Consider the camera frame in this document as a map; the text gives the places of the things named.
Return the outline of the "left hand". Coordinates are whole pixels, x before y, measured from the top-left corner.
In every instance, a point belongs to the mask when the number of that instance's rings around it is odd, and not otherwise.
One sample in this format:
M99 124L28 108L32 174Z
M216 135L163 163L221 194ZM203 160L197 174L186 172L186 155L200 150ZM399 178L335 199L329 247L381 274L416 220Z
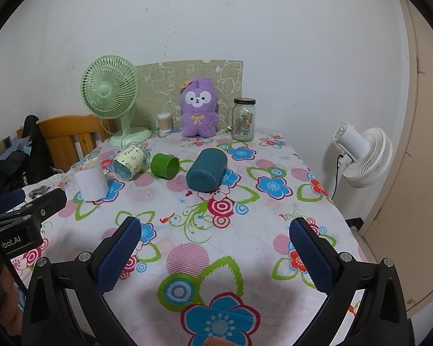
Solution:
M0 287L4 292L4 299L0 305L0 324L10 336L22 333L23 312L18 306L19 292L14 285L14 279L4 266L0 275Z

